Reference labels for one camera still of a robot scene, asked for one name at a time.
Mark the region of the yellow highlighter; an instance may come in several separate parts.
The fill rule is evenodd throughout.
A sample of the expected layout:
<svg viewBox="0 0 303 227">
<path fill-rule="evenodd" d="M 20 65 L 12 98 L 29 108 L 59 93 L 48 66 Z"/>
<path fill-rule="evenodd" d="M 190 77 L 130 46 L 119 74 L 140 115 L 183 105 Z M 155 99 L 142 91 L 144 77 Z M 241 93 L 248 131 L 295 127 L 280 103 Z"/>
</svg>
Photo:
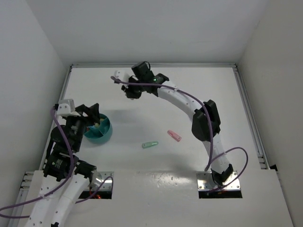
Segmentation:
<svg viewBox="0 0 303 227">
<path fill-rule="evenodd" d="M 101 123 L 104 121 L 104 119 L 100 119 L 98 123 L 95 123 L 94 126 L 97 128 L 101 125 Z"/>
</svg>

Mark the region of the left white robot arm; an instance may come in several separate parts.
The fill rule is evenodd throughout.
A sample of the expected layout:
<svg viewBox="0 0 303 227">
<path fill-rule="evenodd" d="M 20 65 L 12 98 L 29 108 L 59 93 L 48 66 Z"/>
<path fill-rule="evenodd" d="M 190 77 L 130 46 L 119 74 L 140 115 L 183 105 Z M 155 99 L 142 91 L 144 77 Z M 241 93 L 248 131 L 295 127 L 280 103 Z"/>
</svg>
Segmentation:
<svg viewBox="0 0 303 227">
<path fill-rule="evenodd" d="M 51 116 L 56 127 L 51 131 L 40 192 L 27 227 L 63 227 L 96 170 L 75 153 L 87 128 L 100 123 L 99 104 L 75 107 L 72 99 L 62 100 L 51 109 Z"/>
</svg>

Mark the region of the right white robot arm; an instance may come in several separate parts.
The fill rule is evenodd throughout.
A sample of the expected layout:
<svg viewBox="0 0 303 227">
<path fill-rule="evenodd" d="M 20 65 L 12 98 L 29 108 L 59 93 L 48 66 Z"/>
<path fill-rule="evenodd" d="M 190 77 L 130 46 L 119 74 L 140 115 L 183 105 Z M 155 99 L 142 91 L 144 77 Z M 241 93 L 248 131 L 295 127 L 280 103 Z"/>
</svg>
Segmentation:
<svg viewBox="0 0 303 227">
<path fill-rule="evenodd" d="M 134 75 L 118 70 L 114 77 L 122 81 L 121 89 L 129 99 L 138 99 L 142 92 L 164 99 L 184 113 L 192 122 L 191 131 L 201 141 L 208 153 L 206 170 L 211 170 L 212 178 L 222 186 L 233 172 L 232 164 L 224 155 L 220 138 L 221 120 L 216 103 L 213 100 L 203 102 L 181 91 L 167 76 L 154 74 L 150 64 L 143 61 L 132 67 Z"/>
</svg>

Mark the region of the teal divided round container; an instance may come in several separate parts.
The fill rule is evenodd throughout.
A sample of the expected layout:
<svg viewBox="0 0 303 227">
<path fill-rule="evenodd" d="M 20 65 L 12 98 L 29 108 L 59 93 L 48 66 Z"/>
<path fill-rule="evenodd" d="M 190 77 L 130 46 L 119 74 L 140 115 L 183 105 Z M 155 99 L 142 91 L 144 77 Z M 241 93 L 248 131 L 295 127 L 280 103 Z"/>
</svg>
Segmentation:
<svg viewBox="0 0 303 227">
<path fill-rule="evenodd" d="M 110 140 L 113 133 L 113 128 L 111 121 L 106 115 L 100 113 L 99 117 L 100 119 L 104 119 L 99 129 L 91 130 L 88 126 L 87 131 L 84 133 L 84 136 L 89 142 L 97 145 L 102 145 Z"/>
</svg>

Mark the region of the green transparent stapler case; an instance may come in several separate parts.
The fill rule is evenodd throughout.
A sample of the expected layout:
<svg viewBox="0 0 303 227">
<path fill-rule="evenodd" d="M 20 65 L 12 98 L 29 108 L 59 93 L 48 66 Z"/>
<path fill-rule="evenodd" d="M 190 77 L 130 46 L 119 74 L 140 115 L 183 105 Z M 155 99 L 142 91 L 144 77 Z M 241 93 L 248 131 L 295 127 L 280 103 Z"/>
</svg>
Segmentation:
<svg viewBox="0 0 303 227">
<path fill-rule="evenodd" d="M 158 144 L 159 144 L 158 141 L 144 142 L 142 144 L 142 148 L 151 148 L 151 147 L 157 146 Z"/>
</svg>

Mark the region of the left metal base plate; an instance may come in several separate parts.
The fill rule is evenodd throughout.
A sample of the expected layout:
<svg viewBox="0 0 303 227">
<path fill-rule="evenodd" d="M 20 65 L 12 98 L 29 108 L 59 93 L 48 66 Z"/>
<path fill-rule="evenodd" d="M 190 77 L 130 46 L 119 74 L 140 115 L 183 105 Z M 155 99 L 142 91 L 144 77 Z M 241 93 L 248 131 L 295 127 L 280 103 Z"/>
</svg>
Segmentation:
<svg viewBox="0 0 303 227">
<path fill-rule="evenodd" d="M 114 172 L 95 172 L 92 182 L 85 188 L 85 191 L 110 192 L 113 189 Z"/>
</svg>

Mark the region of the metal base plate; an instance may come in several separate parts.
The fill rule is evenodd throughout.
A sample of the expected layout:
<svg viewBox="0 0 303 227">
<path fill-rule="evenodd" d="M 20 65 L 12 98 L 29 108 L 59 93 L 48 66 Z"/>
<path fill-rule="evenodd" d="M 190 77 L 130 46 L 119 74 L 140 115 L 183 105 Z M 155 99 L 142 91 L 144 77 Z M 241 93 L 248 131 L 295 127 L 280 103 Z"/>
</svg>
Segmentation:
<svg viewBox="0 0 303 227">
<path fill-rule="evenodd" d="M 85 188 L 85 191 L 110 192 L 113 189 L 114 172 L 95 172 L 92 182 Z"/>
<path fill-rule="evenodd" d="M 219 187 L 213 180 L 211 172 L 197 172 L 197 187 L 200 192 L 207 192 Z M 222 190 L 239 191 L 241 189 L 238 173 L 233 172 L 232 175 L 223 183 Z"/>
</svg>

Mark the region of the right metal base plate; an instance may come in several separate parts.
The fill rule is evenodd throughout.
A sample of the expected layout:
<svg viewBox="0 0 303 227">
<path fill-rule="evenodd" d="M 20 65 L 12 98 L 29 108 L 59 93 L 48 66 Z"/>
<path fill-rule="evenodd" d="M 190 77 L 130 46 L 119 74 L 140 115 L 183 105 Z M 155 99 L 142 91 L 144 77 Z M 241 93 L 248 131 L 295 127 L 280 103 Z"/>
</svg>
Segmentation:
<svg viewBox="0 0 303 227">
<path fill-rule="evenodd" d="M 197 187 L 200 192 L 207 192 L 219 187 L 213 180 L 211 172 L 197 172 Z M 222 190 L 239 191 L 241 189 L 238 173 L 233 172 L 232 175 L 223 183 Z"/>
</svg>

